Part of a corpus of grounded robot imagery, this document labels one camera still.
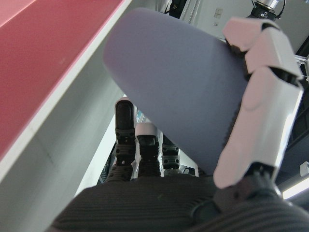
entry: black knit fabric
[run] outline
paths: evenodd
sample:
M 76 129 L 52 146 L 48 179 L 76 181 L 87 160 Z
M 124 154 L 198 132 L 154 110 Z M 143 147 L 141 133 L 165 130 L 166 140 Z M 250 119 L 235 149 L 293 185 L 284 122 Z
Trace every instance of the black knit fabric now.
M 308 214 L 280 199 L 244 202 L 201 223 L 197 208 L 215 190 L 212 178 L 188 175 L 108 182 L 81 192 L 46 232 L 309 232 Z

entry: ceiling light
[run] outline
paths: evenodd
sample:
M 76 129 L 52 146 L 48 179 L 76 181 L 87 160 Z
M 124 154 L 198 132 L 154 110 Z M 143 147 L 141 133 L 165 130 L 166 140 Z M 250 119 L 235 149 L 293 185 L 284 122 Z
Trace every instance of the ceiling light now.
M 284 191 L 282 193 L 283 198 L 284 199 L 289 199 L 303 191 L 305 191 L 306 189 L 309 189 L 309 177 L 302 180 L 301 182 L 299 182 L 298 184 L 290 187 L 289 189 L 287 189 L 286 191 Z

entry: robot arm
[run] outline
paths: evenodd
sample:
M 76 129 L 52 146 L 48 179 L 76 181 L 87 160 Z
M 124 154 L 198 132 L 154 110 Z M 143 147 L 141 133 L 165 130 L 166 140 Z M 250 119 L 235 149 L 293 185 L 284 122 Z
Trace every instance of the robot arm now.
M 220 189 L 235 185 L 252 168 L 267 169 L 276 178 L 303 94 L 291 45 L 276 24 L 232 18 L 223 32 L 232 50 L 245 54 L 250 80 L 214 172 Z

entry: cable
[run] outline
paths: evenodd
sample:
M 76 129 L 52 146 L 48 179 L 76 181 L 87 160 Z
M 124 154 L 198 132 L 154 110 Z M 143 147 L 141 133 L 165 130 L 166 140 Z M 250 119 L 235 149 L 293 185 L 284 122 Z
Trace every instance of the cable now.
M 165 14 L 168 14 L 169 13 L 169 11 L 166 11 L 167 9 L 168 9 L 168 7 L 169 7 L 169 4 L 166 6 L 166 8 L 165 8 L 165 11 L 164 11 L 164 13 Z
M 281 19 L 281 15 L 283 13 L 283 10 L 284 10 L 284 7 L 285 7 L 285 4 L 286 4 L 286 0 L 284 0 L 283 2 L 283 7 L 282 7 L 282 10 L 280 11 L 280 13 L 276 16 L 277 19 Z

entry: gray panel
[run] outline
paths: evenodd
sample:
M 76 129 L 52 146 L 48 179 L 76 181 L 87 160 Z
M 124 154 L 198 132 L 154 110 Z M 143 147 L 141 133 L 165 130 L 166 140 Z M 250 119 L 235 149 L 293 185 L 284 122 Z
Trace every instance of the gray panel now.
M 146 9 L 119 20 L 103 59 L 137 107 L 211 174 L 247 85 L 242 61 L 205 32 Z

